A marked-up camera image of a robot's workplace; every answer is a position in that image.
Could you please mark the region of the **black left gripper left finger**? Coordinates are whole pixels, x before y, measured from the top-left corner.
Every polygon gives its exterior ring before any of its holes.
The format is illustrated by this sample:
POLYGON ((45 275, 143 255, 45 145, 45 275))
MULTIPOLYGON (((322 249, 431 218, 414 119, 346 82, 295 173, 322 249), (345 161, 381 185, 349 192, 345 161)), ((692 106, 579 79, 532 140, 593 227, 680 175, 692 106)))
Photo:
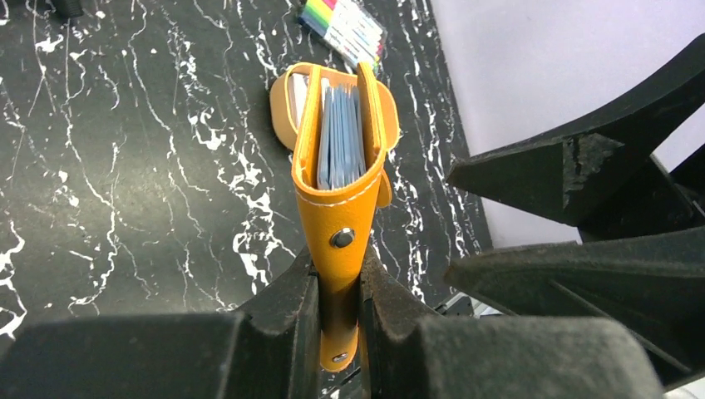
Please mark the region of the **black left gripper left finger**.
POLYGON ((317 272, 308 250, 228 313, 39 324, 1 361, 4 398, 315 398, 317 272))

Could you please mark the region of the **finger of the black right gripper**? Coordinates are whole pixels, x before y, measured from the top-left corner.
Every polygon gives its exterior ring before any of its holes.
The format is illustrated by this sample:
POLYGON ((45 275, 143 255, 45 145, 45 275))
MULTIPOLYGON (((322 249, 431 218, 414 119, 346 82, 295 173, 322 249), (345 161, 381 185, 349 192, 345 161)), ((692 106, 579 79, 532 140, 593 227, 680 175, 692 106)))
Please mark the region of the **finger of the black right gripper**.
POLYGON ((699 35, 630 91, 578 119, 451 167, 459 190, 576 226, 704 103, 699 35))
POLYGON ((665 386, 704 375, 704 230, 534 244, 453 259, 452 287, 509 315, 625 326, 665 386))

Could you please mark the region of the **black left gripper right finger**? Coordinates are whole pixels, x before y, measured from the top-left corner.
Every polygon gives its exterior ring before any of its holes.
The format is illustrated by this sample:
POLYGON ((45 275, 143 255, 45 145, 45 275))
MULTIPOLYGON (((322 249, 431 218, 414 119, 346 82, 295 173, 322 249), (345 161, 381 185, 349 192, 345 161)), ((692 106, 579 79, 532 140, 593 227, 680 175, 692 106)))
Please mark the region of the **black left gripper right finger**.
POLYGON ((603 318, 443 316, 372 250, 359 279, 365 398, 660 398, 626 328, 603 318))

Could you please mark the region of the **orange leather card holder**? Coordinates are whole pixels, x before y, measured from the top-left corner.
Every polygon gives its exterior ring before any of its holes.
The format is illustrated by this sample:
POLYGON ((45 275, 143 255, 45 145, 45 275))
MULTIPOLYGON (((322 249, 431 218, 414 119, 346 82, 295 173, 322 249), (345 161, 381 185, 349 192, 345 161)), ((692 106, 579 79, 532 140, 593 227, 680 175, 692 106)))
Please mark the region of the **orange leather card holder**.
POLYGON ((353 74, 310 64, 292 178, 318 271, 319 361, 340 372, 358 346, 358 285, 372 222, 391 203, 384 170, 399 136, 397 109, 367 62, 353 74))

